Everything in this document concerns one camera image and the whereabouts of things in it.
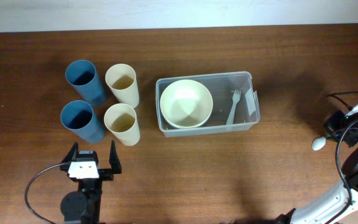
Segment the clear plastic storage container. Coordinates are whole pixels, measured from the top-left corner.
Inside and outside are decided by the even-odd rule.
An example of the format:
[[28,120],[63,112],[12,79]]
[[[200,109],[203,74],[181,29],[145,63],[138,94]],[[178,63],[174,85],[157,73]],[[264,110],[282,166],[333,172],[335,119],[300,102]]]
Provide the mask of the clear plastic storage container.
[[[160,97],[169,84],[186,79],[202,83],[211,92],[213,111],[207,124],[200,128],[173,129],[161,120]],[[235,90],[241,91],[241,98],[236,106],[234,123],[226,125]],[[155,101],[158,126],[166,138],[246,131],[260,121],[257,92],[253,90],[251,74],[245,71],[161,78],[156,82]]]

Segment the white plastic spoon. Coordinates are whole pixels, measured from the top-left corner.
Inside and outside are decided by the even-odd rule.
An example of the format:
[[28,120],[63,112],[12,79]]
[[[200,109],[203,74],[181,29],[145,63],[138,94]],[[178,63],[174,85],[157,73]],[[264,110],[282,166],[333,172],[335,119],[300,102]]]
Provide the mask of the white plastic spoon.
[[324,136],[314,139],[311,145],[312,150],[318,151],[322,149],[326,145],[326,141],[329,137],[330,135],[325,134]]

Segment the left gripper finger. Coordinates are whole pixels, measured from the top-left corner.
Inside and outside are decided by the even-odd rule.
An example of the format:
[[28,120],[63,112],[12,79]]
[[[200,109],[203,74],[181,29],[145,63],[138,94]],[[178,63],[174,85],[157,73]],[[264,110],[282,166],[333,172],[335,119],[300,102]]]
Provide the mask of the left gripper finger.
[[76,160],[78,154],[78,143],[74,142],[68,154],[63,158],[62,163],[69,163]]
[[116,151],[116,145],[114,140],[111,141],[111,148],[109,153],[109,163],[111,165],[111,169],[113,174],[121,174],[122,173],[122,167],[120,160],[117,155]]

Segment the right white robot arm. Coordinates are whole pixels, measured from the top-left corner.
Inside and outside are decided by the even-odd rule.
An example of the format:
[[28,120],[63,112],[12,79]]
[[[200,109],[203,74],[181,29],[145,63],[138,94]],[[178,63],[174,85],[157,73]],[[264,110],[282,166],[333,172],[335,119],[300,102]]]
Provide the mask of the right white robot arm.
[[311,204],[281,214],[275,223],[337,223],[358,210],[358,104],[346,107],[349,112],[339,110],[330,116],[323,125],[326,133],[312,142],[315,151],[327,140],[337,143],[335,163],[340,181]]

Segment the blue plastic cup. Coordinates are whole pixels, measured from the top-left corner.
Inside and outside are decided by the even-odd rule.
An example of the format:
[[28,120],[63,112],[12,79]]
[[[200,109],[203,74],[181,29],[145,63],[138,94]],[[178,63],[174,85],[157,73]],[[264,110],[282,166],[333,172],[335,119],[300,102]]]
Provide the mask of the blue plastic cup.
[[60,121],[64,127],[88,143],[100,142],[104,137],[104,129],[93,107],[86,101],[75,100],[65,105]]
[[76,60],[65,71],[67,82],[92,106],[100,106],[106,100],[96,67],[88,60]]

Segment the white plastic fork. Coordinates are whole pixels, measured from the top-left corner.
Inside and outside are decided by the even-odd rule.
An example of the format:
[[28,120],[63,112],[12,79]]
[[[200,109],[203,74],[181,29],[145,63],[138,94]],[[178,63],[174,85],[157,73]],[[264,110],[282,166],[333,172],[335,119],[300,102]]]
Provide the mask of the white plastic fork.
[[227,118],[226,125],[231,125],[234,123],[234,115],[236,112],[236,106],[237,106],[238,102],[240,101],[240,98],[241,98],[241,91],[235,90],[234,94],[232,96],[232,107],[231,107],[229,116]]

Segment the cream plastic cup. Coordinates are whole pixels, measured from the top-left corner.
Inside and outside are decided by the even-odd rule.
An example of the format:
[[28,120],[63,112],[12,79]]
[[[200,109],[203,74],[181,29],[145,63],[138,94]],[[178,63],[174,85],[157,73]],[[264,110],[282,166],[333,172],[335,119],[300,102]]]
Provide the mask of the cream plastic cup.
[[140,140],[140,129],[135,110],[124,103],[110,106],[104,114],[104,124],[125,146],[134,146]]
[[119,63],[110,67],[105,75],[105,81],[120,103],[132,108],[139,104],[139,89],[135,70],[127,64]]

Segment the cream bowl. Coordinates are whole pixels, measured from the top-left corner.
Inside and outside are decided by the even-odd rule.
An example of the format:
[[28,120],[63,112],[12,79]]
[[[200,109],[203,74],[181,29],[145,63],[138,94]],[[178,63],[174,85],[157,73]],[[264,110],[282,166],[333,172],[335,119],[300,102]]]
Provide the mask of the cream bowl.
[[204,125],[212,114],[214,102],[211,92],[202,83],[179,80],[164,89],[159,106],[168,124],[186,129]]
[[161,120],[166,122],[167,126],[170,126],[173,129],[189,129],[189,128],[200,128],[207,124],[209,118],[198,119],[192,116],[186,116],[183,119],[180,119],[176,123],[170,122],[163,115],[161,115]]

